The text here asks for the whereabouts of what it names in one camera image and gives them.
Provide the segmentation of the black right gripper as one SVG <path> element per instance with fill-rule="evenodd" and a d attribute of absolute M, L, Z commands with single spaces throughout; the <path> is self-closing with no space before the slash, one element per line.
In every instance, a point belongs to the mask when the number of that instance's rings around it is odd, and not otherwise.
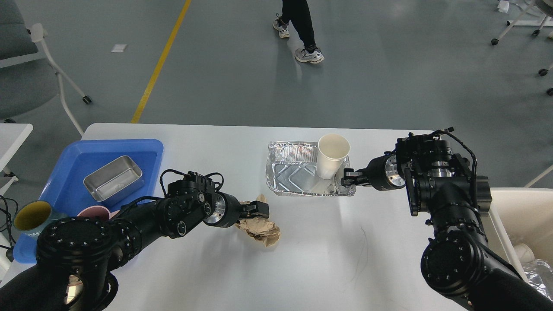
<path fill-rule="evenodd" d="M 378 191 L 397 190 L 405 187 L 405 180 L 397 168 L 396 155 L 385 154 L 372 159 L 364 169 L 344 169 L 340 184 L 343 187 L 363 186 L 368 183 Z"/>

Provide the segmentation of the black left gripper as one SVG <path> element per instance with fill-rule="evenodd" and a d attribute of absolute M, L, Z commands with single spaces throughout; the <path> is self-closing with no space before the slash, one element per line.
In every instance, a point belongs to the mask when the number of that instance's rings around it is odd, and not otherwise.
<path fill-rule="evenodd" d="M 254 219 L 270 217 L 268 203 L 251 201 L 241 204 L 233 195 L 226 193 L 215 193 L 212 204 L 213 212 L 203 223 L 216 228 L 229 228 L 239 219 Z"/>

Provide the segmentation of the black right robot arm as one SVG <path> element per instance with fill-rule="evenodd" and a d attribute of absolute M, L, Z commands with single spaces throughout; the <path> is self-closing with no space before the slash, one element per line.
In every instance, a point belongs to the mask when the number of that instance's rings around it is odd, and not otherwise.
<path fill-rule="evenodd" d="M 409 133 L 366 168 L 344 169 L 342 185 L 405 188 L 410 213 L 428 213 L 434 237 L 421 256 L 427 285 L 467 311 L 550 311 L 552 301 L 489 248 L 482 216 L 492 202 L 489 179 L 454 128 Z"/>

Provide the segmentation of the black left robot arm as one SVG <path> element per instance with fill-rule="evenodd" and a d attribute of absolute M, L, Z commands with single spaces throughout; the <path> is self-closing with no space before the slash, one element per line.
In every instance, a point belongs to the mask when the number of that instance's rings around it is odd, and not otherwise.
<path fill-rule="evenodd" d="M 229 228 L 268 219 L 267 203 L 240 203 L 212 177 L 183 173 L 162 187 L 163 197 L 139 197 L 108 221 L 75 216 L 51 222 L 37 240 L 36 265 L 2 286 L 1 309 L 102 311 L 118 291 L 112 271 L 156 239 L 182 238 L 201 223 Z"/>

